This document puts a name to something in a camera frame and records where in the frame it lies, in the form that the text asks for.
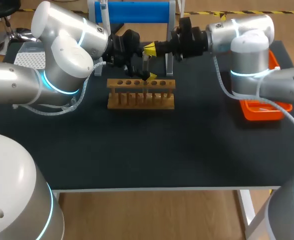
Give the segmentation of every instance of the white cable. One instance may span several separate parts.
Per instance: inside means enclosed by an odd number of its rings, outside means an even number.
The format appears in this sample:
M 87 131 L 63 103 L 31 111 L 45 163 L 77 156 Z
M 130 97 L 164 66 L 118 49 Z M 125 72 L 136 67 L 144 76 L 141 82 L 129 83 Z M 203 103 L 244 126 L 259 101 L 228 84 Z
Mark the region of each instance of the white cable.
M 101 61 L 101 62 L 98 62 L 96 63 L 94 66 L 93 66 L 93 69 L 92 71 L 94 71 L 97 67 L 99 66 L 103 66 L 103 65 L 106 65 L 106 62 L 105 61 Z M 80 94 L 80 97 L 78 99 L 78 101 L 72 105 L 71 107 L 67 108 L 66 110 L 63 110 L 63 111 L 58 111 L 58 112 L 44 112 L 44 111 L 39 111 L 37 109 L 34 109 L 33 107 L 30 107 L 28 105 L 19 105 L 25 109 L 28 109 L 29 111 L 35 113 L 35 114 L 39 114 L 39 115 L 43 115 L 43 116 L 58 116 L 58 115 L 62 115 L 62 114 L 66 114 L 66 113 L 70 113 L 74 110 L 76 110 L 76 108 L 81 104 L 84 96 L 85 96 L 85 93 L 86 93 L 86 88 L 87 88 L 87 83 L 88 83 L 88 80 L 89 80 L 89 77 L 87 77 L 86 81 L 83 83 L 83 87 L 82 87 L 82 91 L 81 91 L 81 94 Z
M 226 90 L 225 86 L 223 85 L 222 78 L 221 78 L 221 75 L 220 75 L 219 65 L 218 65 L 218 61 L 217 61 L 216 56 L 213 57 L 213 61 L 215 63 L 215 67 L 216 67 L 217 76 L 218 76 L 220 86 L 221 86 L 223 92 L 228 97 L 230 97 L 232 99 L 235 99 L 235 100 L 257 100 L 257 101 L 260 101 L 260 102 L 268 103 L 268 104 L 274 106 L 275 108 L 277 108 L 278 110 L 280 110 L 281 112 L 283 112 L 283 114 L 294 124 L 294 117 L 290 113 L 288 113 L 283 107 L 279 106 L 278 104 L 276 104 L 275 102 L 273 102 L 273 101 L 271 101 L 269 99 L 266 99 L 266 98 L 263 98 L 263 97 L 258 97 L 258 96 L 234 96 L 234 95 L 230 94 Z

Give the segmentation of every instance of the black table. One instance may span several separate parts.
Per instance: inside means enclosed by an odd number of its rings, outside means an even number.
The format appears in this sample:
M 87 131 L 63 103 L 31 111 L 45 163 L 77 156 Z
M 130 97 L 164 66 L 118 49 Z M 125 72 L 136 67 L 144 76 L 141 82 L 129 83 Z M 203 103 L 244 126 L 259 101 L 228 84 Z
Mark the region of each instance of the black table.
M 4 61 L 13 63 L 19 48 L 13 43 Z M 282 68 L 293 66 L 281 42 L 271 49 Z M 229 86 L 230 56 L 218 61 Z M 163 78 L 163 59 L 149 66 Z M 106 66 L 78 109 L 62 116 L 0 105 L 0 134 L 29 151 L 52 189 L 265 187 L 294 175 L 294 126 L 245 120 L 209 54 L 174 62 L 175 110 L 108 110 L 107 78 L 127 77 Z

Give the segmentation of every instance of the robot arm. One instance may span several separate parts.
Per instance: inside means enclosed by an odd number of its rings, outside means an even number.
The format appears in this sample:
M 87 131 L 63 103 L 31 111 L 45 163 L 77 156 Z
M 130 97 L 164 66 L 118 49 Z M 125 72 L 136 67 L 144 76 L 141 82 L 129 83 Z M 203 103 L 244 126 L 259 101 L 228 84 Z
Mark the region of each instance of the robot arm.
M 269 46 L 275 29 L 268 15 L 209 24 L 206 30 L 192 27 L 188 17 L 179 20 L 170 41 L 153 42 L 145 52 L 153 56 L 173 53 L 176 59 L 231 51 L 232 92 L 294 103 L 294 68 L 269 70 Z
M 0 63 L 0 104 L 63 106 L 94 70 L 93 59 L 103 57 L 117 67 L 131 66 L 140 43 L 134 31 L 108 37 L 100 26 L 47 1 L 35 11 L 31 31 L 44 45 L 46 67 Z

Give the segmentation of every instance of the white table frame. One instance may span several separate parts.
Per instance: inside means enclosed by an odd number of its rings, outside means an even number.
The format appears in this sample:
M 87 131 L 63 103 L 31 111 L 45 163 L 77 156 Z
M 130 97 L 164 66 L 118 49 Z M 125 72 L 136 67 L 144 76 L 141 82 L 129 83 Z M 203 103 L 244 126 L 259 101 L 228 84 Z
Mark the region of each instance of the white table frame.
M 186 2 L 186 0 L 177 0 L 177 2 L 178 2 L 178 6 L 179 6 L 180 17 L 183 18 L 184 14 L 185 14 L 185 2 Z
M 270 232 L 269 222 L 265 218 L 265 209 L 269 199 L 255 214 L 250 190 L 270 190 L 278 189 L 279 186 L 251 186 L 251 187 L 140 187 L 140 188 L 101 188 L 101 189 L 67 189 L 53 190 L 54 195 L 59 199 L 60 193 L 97 193 L 97 192 L 132 192 L 132 191 L 231 191 L 238 193 L 241 213 L 245 225 L 245 235 L 247 240 L 258 240 L 259 236 L 267 230 Z

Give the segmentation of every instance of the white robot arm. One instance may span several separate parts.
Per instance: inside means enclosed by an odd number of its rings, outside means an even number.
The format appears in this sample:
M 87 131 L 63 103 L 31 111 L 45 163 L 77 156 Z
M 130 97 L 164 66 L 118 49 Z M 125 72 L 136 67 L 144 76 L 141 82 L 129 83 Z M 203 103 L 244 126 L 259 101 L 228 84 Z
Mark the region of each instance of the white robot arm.
M 0 103 L 65 105 L 103 55 L 107 32 L 85 18 L 47 1 L 35 11 L 31 31 L 45 48 L 46 67 L 0 63 Z
M 63 214 L 31 155 L 0 135 L 0 240 L 61 240 Z

